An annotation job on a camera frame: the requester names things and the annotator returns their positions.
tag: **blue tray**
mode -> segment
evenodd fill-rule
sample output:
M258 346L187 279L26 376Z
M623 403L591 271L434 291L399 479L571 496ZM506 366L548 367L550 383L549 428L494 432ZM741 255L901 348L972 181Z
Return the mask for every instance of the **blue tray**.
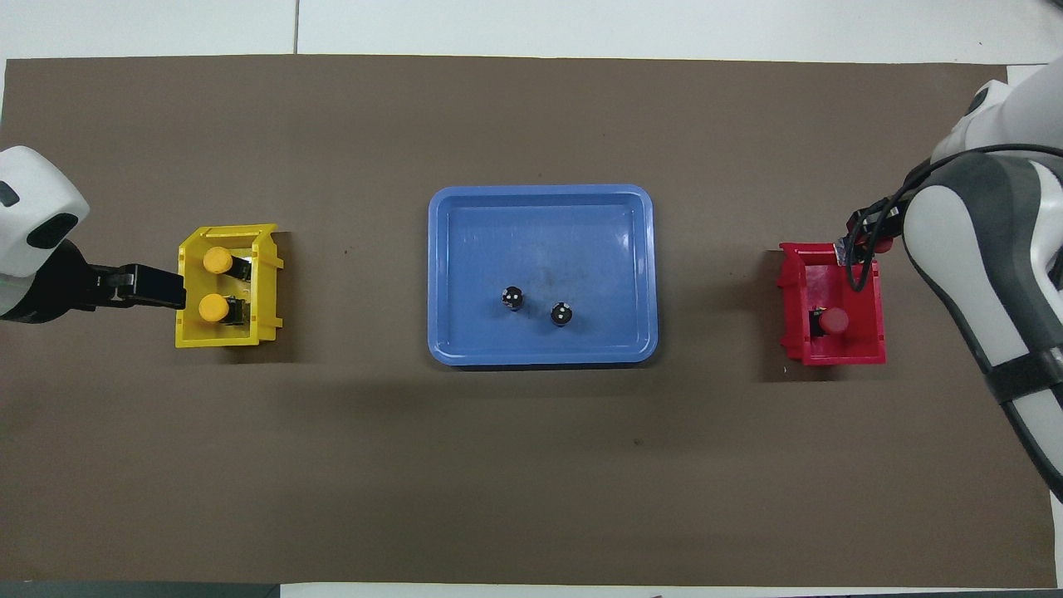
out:
M524 307L502 305L507 286ZM553 306L574 318L554 326ZM448 187L428 204L428 351L453 366L640 362L657 348L654 216L635 185Z

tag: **brown paper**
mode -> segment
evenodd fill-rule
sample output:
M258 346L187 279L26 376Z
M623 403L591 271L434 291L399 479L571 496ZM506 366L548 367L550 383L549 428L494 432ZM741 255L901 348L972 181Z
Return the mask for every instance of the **brown paper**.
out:
M159 309L0 326L0 577L1051 586L1048 492L902 250L889 363L786 359L782 240L832 240L1003 69L414 56L12 61L2 147L173 269L277 222L275 343ZM636 183L660 346L459 372L425 344L441 187Z

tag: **red cap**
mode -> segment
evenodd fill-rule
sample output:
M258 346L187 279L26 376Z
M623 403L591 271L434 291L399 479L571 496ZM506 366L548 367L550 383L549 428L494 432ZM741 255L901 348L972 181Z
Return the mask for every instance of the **red cap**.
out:
M829 308L820 314L820 328L827 335L841 335L849 327L849 315L841 308Z

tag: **yellow bin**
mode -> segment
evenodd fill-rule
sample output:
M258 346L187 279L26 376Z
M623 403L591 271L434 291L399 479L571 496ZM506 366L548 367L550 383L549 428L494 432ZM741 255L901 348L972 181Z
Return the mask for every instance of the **yellow bin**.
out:
M185 279L186 308L178 311L174 345L179 349L258 345L276 339L276 329L284 325L276 318L276 271L284 267L284 260L276 256L271 236L275 229L276 224L202 226L181 243L178 273ZM208 271L203 258L215 246L227 250L234 259L250 260L251 279ZM250 304L247 322L226 326L203 320L200 303L214 293Z

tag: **yellow cap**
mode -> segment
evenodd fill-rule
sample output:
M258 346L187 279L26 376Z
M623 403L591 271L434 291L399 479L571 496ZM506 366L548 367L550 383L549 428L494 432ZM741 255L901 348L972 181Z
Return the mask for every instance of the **yellow cap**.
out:
M223 274L233 267L233 252L224 246L212 246L203 255L203 267L213 274Z
M200 302L200 318L206 322L221 322L229 315L229 302L217 292L212 292Z

